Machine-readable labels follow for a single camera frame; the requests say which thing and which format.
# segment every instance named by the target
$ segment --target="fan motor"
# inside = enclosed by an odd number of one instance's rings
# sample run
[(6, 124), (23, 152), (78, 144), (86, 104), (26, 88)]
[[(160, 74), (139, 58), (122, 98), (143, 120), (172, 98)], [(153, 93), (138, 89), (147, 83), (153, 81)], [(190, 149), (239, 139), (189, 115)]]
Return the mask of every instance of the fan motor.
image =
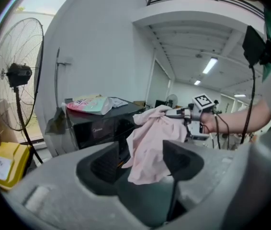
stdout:
[(10, 87), (14, 88), (27, 84), (32, 75), (32, 70), (26, 64), (19, 65), (12, 63), (6, 75), (8, 77)]

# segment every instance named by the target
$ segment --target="fan grille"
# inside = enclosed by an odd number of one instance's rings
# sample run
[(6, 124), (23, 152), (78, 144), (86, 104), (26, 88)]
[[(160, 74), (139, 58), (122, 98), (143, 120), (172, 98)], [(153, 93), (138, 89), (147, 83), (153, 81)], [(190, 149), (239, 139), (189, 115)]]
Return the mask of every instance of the fan grille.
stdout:
[(166, 101), (168, 102), (169, 100), (173, 101), (173, 106), (172, 108), (176, 108), (177, 104), (178, 104), (178, 97), (175, 94), (171, 94), (167, 97)]
[(28, 18), (16, 23), (0, 40), (0, 101), (5, 99), (8, 115), (1, 118), (6, 125), (16, 131), (23, 130), (16, 105), (16, 95), (10, 87), (6, 75), (12, 63), (31, 68), (32, 76), (25, 85), (20, 85), (19, 96), (21, 112), (25, 126), (31, 118), (43, 54), (43, 29), (35, 18)]

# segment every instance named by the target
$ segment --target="plastic bag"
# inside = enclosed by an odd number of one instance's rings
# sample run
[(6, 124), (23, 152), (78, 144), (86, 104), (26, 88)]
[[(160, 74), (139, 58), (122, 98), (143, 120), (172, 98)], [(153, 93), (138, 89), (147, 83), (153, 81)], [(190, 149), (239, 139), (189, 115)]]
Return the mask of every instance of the plastic bag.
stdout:
[(110, 98), (96, 95), (82, 96), (67, 104), (68, 109), (96, 115), (105, 115), (112, 106)]

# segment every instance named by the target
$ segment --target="standing fan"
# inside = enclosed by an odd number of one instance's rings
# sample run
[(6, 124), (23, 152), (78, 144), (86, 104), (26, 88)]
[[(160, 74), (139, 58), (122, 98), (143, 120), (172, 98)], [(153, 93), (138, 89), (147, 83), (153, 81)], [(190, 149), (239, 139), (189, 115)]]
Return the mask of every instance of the standing fan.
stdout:
[(1, 118), (11, 129), (24, 132), (40, 163), (43, 161), (30, 141), (26, 126), (34, 110), (43, 45), (42, 25), (34, 18), (16, 23), (0, 41), (0, 101), (5, 99), (5, 110), (9, 110), (9, 115)]
[(166, 98), (166, 102), (168, 102), (171, 108), (176, 108), (178, 104), (178, 97), (175, 94), (171, 94)]

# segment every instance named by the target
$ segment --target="robotic arm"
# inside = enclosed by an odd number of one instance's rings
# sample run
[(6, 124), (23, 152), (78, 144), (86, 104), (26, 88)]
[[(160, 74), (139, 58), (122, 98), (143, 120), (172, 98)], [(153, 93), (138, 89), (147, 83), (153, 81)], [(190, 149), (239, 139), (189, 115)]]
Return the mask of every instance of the robotic arm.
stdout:
[(203, 125), (200, 120), (202, 113), (211, 112), (214, 105), (206, 94), (200, 94), (192, 98), (192, 103), (188, 107), (168, 110), (165, 116), (184, 119), (188, 136), (193, 140), (207, 140), (209, 135), (203, 133)]

